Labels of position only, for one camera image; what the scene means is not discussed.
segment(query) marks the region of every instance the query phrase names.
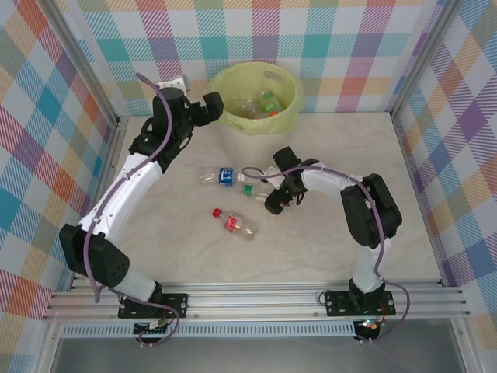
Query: white floor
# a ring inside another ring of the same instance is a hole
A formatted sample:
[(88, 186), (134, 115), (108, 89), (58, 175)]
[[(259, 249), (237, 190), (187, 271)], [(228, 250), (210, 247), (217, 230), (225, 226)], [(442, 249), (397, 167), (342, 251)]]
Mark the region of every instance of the white floor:
[[(145, 119), (131, 118), (120, 166)], [(440, 277), (386, 113), (302, 114), (289, 145), (300, 158), (316, 158), (345, 173), (382, 175), (404, 220), (386, 256), (384, 276)], [(348, 232), (340, 200), (307, 193), (301, 206), (274, 216), (263, 204), (218, 186), (198, 184), (198, 166), (226, 165), (229, 161), (216, 124), (195, 129), (188, 148), (149, 190), (123, 234), (119, 248), (135, 267), (157, 281), (168, 282), (352, 277), (357, 247)], [(245, 242), (225, 231), (211, 215), (216, 207), (256, 221), (259, 232), (255, 240)]]

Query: yellow plastic bag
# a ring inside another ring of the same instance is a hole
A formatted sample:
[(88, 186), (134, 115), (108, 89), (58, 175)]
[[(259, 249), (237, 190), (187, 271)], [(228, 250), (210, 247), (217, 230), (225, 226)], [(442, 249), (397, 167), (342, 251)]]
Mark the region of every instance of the yellow plastic bag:
[[(263, 91), (272, 91), (286, 109), (264, 119), (247, 119), (231, 113), (235, 112), (232, 103), (259, 101)], [(302, 81), (288, 71), (265, 62), (236, 64), (221, 71), (210, 81), (209, 92), (219, 92), (223, 99), (224, 112), (218, 123), (249, 135), (291, 132), (305, 105)]]

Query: blue bottle label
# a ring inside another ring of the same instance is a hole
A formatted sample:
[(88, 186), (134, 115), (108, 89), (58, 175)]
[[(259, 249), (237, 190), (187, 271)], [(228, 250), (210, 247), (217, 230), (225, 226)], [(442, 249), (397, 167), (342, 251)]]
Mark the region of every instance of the blue bottle label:
[(219, 169), (219, 185), (222, 187), (233, 186), (233, 169), (220, 168)]

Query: mounting plate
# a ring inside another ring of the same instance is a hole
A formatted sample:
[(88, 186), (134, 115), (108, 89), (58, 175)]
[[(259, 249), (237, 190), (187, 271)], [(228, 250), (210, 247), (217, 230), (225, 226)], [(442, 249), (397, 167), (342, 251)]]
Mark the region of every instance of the mounting plate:
[[(175, 309), (180, 319), (186, 317), (186, 310), (188, 309), (188, 294), (162, 294), (162, 305), (168, 305)], [(129, 299), (121, 302), (123, 308), (119, 307), (117, 317), (119, 319), (162, 319), (164, 315), (163, 309), (151, 307), (149, 305), (139, 305)], [(172, 317), (172, 312), (167, 311), (168, 318)]]
[[(350, 300), (348, 291), (326, 291), (324, 293), (324, 303), (326, 304), (326, 315), (332, 316), (358, 316), (355, 305)], [(395, 313), (394, 298), (390, 291), (384, 291), (380, 303), (385, 307), (385, 315), (393, 316)], [(377, 309), (371, 309), (367, 316), (382, 316), (383, 311), (378, 305)]]

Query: bottle in trash bin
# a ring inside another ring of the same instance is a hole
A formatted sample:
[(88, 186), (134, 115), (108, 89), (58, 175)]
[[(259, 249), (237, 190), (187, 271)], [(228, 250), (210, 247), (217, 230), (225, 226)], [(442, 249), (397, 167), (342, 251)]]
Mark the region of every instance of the bottle in trash bin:
[(272, 91), (262, 92), (260, 102), (262, 109), (266, 113), (269, 113), (271, 117), (283, 111), (283, 107), (281, 106), (280, 101), (278, 101)]
[(245, 181), (245, 175), (230, 167), (200, 167), (200, 183), (232, 187)]
[(257, 227), (252, 222), (242, 218), (239, 214), (233, 211), (222, 211), (220, 208), (216, 208), (212, 211), (212, 216), (216, 219), (220, 219), (224, 225), (224, 229), (227, 231), (235, 233), (247, 241), (252, 241), (254, 239)]
[(242, 183), (240, 187), (241, 194), (259, 202), (266, 202), (266, 198), (273, 190), (274, 186), (272, 184), (263, 182), (258, 182), (255, 185)]

